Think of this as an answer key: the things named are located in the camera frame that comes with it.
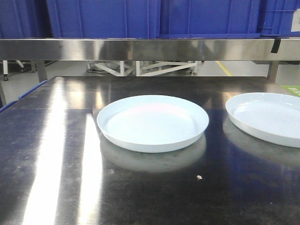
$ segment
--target floor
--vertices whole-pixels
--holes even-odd
[[[206,61],[199,62],[197,76],[266,76],[268,65],[256,64],[252,61]],[[9,71],[9,80],[0,81],[7,102],[17,100],[18,96],[38,84],[38,74],[31,71],[20,73],[19,68]],[[87,72],[86,61],[57,61],[46,67],[48,79],[54,76],[104,76]],[[189,76],[190,70],[181,70],[166,76]],[[299,65],[279,65],[276,83],[279,85],[300,85]]]

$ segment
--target small debris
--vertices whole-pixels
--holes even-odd
[[[107,171],[107,173],[108,173],[108,174],[114,174],[114,170],[113,170],[113,169],[110,169],[110,170]]]

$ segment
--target yellow floor line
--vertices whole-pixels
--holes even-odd
[[[220,61],[216,61],[217,62],[217,64],[221,67],[221,69],[228,75],[228,76],[233,76],[229,71],[228,71],[228,69],[226,69],[225,67],[224,67],[224,65],[220,62]]]

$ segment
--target stainless steel shelf edge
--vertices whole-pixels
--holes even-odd
[[[300,38],[1,39],[0,60],[300,60]]]

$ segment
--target blue storage bin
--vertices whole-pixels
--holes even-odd
[[[46,37],[51,37],[46,0],[0,0],[0,38]]]
[[[163,0],[161,38],[257,38],[260,0]]]
[[[300,0],[261,0],[258,31],[262,36],[300,36]]]
[[[56,38],[156,38],[160,0],[47,0]]]

